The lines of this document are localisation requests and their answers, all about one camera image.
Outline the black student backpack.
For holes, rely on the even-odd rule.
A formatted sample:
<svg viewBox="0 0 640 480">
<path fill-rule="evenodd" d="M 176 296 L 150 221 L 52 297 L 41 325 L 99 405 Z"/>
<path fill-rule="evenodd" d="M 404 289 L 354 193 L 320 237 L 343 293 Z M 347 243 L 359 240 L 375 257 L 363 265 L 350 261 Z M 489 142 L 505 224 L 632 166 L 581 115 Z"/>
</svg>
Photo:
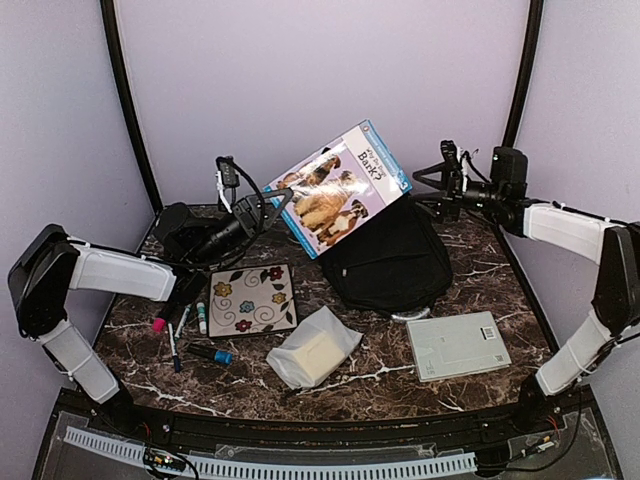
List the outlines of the black student backpack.
<svg viewBox="0 0 640 480">
<path fill-rule="evenodd" d="M 432 308 L 453 281 L 431 217 L 405 195 L 320 255 L 324 277 L 351 309 Z"/>
</svg>

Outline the dog book Why Dogs Bark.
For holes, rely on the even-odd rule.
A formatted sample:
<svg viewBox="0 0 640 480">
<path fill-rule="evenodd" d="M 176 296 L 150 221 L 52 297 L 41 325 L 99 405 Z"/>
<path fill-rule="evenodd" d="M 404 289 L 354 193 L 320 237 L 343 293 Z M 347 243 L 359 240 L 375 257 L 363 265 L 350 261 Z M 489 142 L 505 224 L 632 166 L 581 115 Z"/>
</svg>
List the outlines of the dog book Why Dogs Bark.
<svg viewBox="0 0 640 480">
<path fill-rule="evenodd" d="M 366 119 L 264 186 L 289 187 L 281 216 L 312 259 L 411 189 L 391 150 Z"/>
</svg>

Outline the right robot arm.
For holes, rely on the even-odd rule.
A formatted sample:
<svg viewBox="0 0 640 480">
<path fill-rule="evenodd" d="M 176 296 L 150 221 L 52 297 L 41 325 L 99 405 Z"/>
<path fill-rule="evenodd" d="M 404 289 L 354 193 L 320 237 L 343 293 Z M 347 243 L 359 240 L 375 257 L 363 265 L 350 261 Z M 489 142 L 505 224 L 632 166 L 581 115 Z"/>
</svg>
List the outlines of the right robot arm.
<svg viewBox="0 0 640 480">
<path fill-rule="evenodd" d="M 486 218 L 484 210 L 459 210 L 459 221 L 444 217 L 433 228 L 450 256 L 453 280 L 448 293 L 436 302 L 431 315 L 446 317 L 490 311 L 501 334 L 511 365 L 479 377 L 436 380 L 418 387 L 433 393 L 424 403 L 429 414 L 471 412 L 518 403 L 526 378 L 557 356 L 593 310 L 593 289 L 601 265 L 590 257 L 556 245 L 511 235 Z M 591 362 L 591 375 L 580 372 L 585 404 L 595 402 L 612 427 L 630 421 L 639 425 L 639 337 L 635 343 L 614 344 L 602 363 Z"/>
</svg>

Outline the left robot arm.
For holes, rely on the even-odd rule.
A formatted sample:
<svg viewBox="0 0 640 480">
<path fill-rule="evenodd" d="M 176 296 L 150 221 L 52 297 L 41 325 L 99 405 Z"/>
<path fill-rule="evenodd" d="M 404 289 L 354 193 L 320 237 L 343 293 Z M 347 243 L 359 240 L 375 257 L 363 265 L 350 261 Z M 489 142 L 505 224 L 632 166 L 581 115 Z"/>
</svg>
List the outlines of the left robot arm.
<svg viewBox="0 0 640 480">
<path fill-rule="evenodd" d="M 292 200 L 289 188 L 258 192 L 228 207 L 220 218 L 195 215 L 184 203 L 166 207 L 153 229 L 165 256 L 136 255 L 81 241 L 62 226 L 47 225 L 11 268 L 8 287 L 19 333 L 39 343 L 82 391 L 103 406 L 101 417 L 120 436 L 141 427 L 126 387 L 68 318 L 71 290 L 146 298 L 176 307 L 193 302 L 206 272 L 244 254 Z"/>
</svg>

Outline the grey notebook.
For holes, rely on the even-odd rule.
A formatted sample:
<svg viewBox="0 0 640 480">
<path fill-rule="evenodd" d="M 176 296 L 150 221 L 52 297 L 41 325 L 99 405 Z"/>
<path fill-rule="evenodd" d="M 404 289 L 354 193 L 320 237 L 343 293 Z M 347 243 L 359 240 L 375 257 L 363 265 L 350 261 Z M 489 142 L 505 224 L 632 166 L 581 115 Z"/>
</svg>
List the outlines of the grey notebook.
<svg viewBox="0 0 640 480">
<path fill-rule="evenodd" d="M 491 372 L 512 363 L 489 311 L 412 320 L 406 328 L 421 382 Z"/>
</svg>

